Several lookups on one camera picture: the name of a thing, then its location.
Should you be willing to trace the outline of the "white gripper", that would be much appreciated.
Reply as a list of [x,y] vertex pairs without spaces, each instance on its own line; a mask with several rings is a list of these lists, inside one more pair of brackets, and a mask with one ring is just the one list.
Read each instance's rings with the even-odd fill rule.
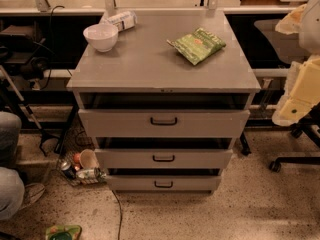
[[304,63],[293,62],[277,103],[272,122],[290,126],[306,116],[320,102],[320,57],[312,55]]

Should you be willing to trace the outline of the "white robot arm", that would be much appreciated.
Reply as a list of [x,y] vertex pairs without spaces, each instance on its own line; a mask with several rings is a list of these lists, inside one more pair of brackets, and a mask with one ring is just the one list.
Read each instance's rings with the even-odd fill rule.
[[291,63],[285,93],[272,115],[276,125],[290,126],[320,103],[320,0],[308,0],[292,10],[275,30],[286,35],[297,33],[300,47],[311,54],[303,63]]

